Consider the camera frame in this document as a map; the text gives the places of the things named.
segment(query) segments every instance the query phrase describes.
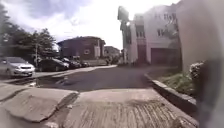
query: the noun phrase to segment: green tree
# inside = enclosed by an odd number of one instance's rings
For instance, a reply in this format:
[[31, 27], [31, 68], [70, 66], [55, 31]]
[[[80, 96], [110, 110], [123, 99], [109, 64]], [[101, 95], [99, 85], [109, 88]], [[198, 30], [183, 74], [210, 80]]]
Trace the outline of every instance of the green tree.
[[54, 50], [55, 39], [50, 35], [47, 29], [41, 30], [39, 33], [33, 33], [33, 39], [35, 47], [37, 45], [38, 54], [43, 57], [55, 56], [56, 51]]
[[5, 43], [8, 42], [8, 34], [6, 33], [7, 28], [10, 26], [8, 22], [9, 17], [6, 16], [4, 6], [0, 3], [0, 54], [4, 54], [8, 49], [4, 47]]

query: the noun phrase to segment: green bush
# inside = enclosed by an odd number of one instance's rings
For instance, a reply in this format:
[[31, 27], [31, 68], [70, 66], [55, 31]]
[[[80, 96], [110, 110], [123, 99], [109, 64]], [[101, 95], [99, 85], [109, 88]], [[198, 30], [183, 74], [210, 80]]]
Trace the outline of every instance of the green bush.
[[168, 77], [162, 77], [159, 79], [159, 81], [175, 89], [179, 93], [194, 96], [195, 89], [192, 80], [183, 73], [178, 73]]
[[202, 81], [203, 66], [203, 62], [194, 63], [190, 66], [191, 79], [195, 85], [199, 85]]

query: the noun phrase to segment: stone curb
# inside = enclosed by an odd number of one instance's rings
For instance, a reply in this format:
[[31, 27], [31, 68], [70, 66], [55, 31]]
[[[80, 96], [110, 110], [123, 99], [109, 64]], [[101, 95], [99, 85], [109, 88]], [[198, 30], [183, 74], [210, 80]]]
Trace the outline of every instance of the stone curb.
[[173, 105], [187, 113], [189, 116], [196, 118], [197, 106], [196, 100], [188, 95], [180, 94], [174, 89], [166, 86], [165, 84], [152, 80], [148, 74], [144, 76], [151, 83], [152, 87], [164, 98], [166, 98]]

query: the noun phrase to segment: parked car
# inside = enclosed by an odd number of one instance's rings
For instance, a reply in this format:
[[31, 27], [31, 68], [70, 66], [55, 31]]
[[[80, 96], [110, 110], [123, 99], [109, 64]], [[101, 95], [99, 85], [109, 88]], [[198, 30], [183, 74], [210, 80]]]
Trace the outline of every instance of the parked car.
[[69, 60], [67, 58], [62, 58], [61, 61], [65, 62], [65, 63], [68, 63], [70, 69], [75, 69], [75, 68], [80, 68], [81, 67], [79, 63], [77, 63], [75, 61], [72, 61], [72, 60]]
[[83, 68], [85, 68], [85, 67], [89, 67], [89, 66], [90, 66], [90, 64], [89, 64], [88, 62], [80, 61], [80, 64], [81, 64], [81, 66], [82, 66]]
[[43, 59], [38, 63], [39, 71], [64, 71], [69, 68], [69, 64], [58, 59]]
[[20, 57], [0, 57], [0, 74], [8, 78], [13, 76], [31, 77], [35, 67]]

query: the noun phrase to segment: utility pole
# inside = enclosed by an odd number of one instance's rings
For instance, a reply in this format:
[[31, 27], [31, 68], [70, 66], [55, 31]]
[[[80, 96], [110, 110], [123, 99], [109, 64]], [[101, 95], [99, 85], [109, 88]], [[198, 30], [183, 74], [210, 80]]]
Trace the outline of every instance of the utility pole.
[[37, 43], [35, 44], [35, 61], [36, 61], [36, 68], [38, 68], [38, 60], [37, 60]]

